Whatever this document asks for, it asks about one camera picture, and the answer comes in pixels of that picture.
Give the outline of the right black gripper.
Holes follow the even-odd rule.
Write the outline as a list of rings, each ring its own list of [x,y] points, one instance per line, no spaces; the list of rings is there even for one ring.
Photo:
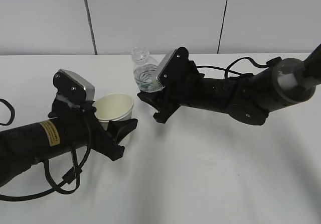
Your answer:
[[[204,75],[197,70],[193,60],[188,60],[182,69],[182,74],[175,78],[168,86],[158,92],[139,92],[137,97],[153,107],[156,112],[153,118],[164,124],[182,105],[191,99],[193,80],[199,80]]]

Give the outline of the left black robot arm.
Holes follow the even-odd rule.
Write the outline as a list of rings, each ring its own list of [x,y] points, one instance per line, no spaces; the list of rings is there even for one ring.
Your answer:
[[[1,186],[41,161],[90,145],[112,161],[122,158],[120,142],[137,127],[137,119],[110,121],[104,129],[94,110],[71,108],[50,113],[45,121],[1,132]]]

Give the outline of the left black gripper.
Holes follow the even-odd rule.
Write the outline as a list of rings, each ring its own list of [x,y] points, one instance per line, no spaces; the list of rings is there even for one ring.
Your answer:
[[[123,157],[125,150],[125,147],[119,144],[136,129],[138,119],[109,121],[105,131],[95,116],[96,108],[93,104],[94,101],[69,107],[65,102],[55,100],[48,117],[51,119],[54,117],[61,118],[65,123],[69,122],[66,124],[68,127],[74,123],[77,132],[80,131],[80,126],[84,125],[88,133],[87,146],[107,156],[112,161],[118,160]]]

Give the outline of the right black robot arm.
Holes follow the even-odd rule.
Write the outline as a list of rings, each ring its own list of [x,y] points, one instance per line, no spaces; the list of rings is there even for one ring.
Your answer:
[[[206,78],[189,59],[185,47],[168,53],[157,67],[154,82],[160,91],[141,91],[138,98],[155,108],[153,118],[164,124],[181,106],[229,115],[248,125],[263,125],[269,114],[312,98],[320,85],[320,48],[305,60],[276,57],[252,65],[258,74],[224,70],[222,79]]]

